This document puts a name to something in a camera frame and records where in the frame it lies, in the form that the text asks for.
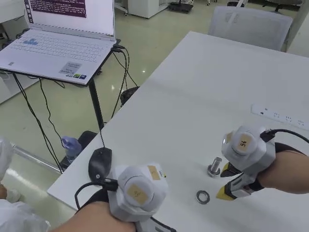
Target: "power outlet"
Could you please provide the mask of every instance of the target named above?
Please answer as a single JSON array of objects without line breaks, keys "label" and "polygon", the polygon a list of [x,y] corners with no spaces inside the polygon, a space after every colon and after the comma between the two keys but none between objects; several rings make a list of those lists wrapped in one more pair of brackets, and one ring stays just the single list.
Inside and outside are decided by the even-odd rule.
[{"label": "power outlet", "polygon": [[292,126],[298,127],[300,129],[304,129],[309,131],[309,123],[298,119],[295,116],[291,116],[289,115],[284,115],[282,113],[279,113],[278,111],[275,110],[271,110],[269,108],[266,107],[262,107],[260,105],[257,104],[252,104],[251,105],[251,113],[255,114],[255,115],[260,115],[263,117],[267,117],[269,119],[278,121],[278,122],[283,122],[283,123],[287,123],[290,124]]}]

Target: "computer mouse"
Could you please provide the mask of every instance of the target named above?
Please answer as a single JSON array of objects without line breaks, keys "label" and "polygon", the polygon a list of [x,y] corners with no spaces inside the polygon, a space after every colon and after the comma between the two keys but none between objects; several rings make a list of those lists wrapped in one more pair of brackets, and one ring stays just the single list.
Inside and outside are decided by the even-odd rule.
[{"label": "computer mouse", "polygon": [[88,174],[91,181],[103,181],[111,171],[112,150],[106,147],[95,150],[89,160]]}]

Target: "bolt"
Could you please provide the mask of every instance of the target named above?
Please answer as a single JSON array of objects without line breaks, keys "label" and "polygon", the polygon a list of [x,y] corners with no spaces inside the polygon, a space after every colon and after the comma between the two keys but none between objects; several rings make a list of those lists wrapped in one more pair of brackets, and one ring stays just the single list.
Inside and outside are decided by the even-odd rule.
[{"label": "bolt", "polygon": [[211,165],[207,168],[207,174],[211,177],[216,177],[220,174],[220,163],[222,159],[220,157],[216,157]]}]

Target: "laptop screen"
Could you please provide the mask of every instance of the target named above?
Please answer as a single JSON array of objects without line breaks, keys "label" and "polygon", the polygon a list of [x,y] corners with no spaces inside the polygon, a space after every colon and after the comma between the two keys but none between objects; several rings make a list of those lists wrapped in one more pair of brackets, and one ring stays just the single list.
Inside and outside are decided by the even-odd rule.
[{"label": "laptop screen", "polygon": [[25,0],[29,23],[114,34],[113,0]]}]

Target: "laptop keyboard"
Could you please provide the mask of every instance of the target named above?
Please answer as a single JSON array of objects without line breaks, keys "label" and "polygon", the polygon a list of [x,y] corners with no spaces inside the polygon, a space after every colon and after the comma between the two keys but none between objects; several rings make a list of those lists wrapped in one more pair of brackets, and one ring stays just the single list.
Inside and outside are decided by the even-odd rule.
[{"label": "laptop keyboard", "polygon": [[46,36],[22,36],[10,46],[13,49],[38,52],[57,57],[97,62],[98,55],[108,48],[107,45],[77,43],[68,40],[54,39]]}]

